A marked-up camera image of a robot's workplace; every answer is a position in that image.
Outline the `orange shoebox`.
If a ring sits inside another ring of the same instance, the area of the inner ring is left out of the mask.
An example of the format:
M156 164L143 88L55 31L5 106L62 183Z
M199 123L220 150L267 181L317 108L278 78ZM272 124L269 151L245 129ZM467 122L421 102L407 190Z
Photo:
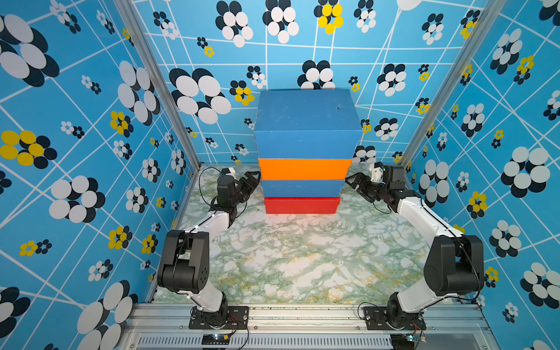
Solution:
M260 158L264 180L344 180L351 159L267 159Z

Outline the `blue shoebox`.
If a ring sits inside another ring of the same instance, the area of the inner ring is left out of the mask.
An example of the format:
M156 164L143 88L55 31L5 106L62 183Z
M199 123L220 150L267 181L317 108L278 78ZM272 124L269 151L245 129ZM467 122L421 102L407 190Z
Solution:
M337 198L344 180L263 180L266 198Z
M350 160L363 130L349 90L267 90L254 133L260 159Z

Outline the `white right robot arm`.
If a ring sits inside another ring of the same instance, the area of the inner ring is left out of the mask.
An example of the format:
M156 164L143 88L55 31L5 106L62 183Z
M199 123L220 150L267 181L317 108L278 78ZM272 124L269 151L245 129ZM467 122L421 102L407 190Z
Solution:
M424 310L449 298L465 300L484 288L484 247L440 218L421 195L408 189L402 166L370 166L370 174L355 173L345 183L367 202L384 202L406 219L430 247L424 275L408 289L393 293L386 307L386 321L397 330L414 324Z

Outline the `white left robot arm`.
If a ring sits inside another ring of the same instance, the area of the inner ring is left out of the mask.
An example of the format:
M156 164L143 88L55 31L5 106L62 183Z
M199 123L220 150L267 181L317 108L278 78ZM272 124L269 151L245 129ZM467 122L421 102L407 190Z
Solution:
M239 215L237 206L249 200L260 181L259 171L238 178L234 169L222 169L217 196L211 200L207 215L190 229L171 230L166 235L158 286L191 299L202 321L212 328L221 328L236 318L228 314L225 293L210 281L210 243L232 226Z

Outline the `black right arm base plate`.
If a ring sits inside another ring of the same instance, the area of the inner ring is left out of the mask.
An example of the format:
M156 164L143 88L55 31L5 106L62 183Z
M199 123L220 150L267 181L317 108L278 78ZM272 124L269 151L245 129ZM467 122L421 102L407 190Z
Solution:
M387 307L366 306L360 309L368 330L395 330L414 332L426 330L423 313L405 313L399 309L387 310Z

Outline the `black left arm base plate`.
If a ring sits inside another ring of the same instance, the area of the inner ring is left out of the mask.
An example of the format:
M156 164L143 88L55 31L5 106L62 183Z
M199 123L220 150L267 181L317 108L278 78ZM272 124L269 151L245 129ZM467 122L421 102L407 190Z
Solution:
M249 321L248 306L229 306L216 312L191 309L190 330L246 330Z

